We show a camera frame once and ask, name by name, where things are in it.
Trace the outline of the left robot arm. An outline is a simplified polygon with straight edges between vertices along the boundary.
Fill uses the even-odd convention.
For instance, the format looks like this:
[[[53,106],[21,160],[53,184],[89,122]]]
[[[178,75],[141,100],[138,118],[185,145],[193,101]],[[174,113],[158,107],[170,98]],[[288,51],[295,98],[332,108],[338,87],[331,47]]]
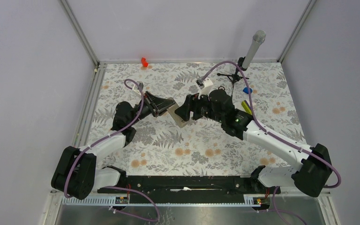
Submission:
[[[126,173],[114,167],[97,169],[98,162],[133,140],[136,134],[133,124],[149,115],[161,116],[175,104],[173,98],[156,97],[148,91],[135,106],[126,101],[118,103],[108,134],[90,145],[68,146],[63,150],[52,176],[52,188],[79,200],[106,186],[116,193],[124,191],[127,181],[121,175]]]

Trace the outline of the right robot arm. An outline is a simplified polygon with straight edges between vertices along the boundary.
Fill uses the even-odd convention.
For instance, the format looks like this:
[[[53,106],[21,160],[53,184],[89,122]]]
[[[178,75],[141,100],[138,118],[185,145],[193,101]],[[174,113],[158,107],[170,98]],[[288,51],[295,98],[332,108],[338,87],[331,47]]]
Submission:
[[[289,164],[288,172],[281,168],[277,172],[265,167],[256,169],[258,175],[250,180],[250,187],[256,193],[268,187],[285,186],[318,197],[334,172],[327,147],[319,143],[300,144],[263,126],[251,114],[235,108],[224,90],[213,90],[209,95],[189,94],[174,112],[183,121],[206,117],[219,122],[228,135],[256,144]]]

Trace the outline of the white remote control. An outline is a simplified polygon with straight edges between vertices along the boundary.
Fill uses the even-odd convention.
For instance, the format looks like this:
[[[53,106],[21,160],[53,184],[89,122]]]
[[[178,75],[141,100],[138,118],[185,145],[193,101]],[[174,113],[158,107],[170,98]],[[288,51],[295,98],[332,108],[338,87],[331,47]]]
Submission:
[[[179,115],[175,113],[175,110],[179,108],[179,105],[175,103],[167,109],[172,119],[175,121],[176,125],[180,128],[185,127],[189,124],[189,121],[184,121]]]

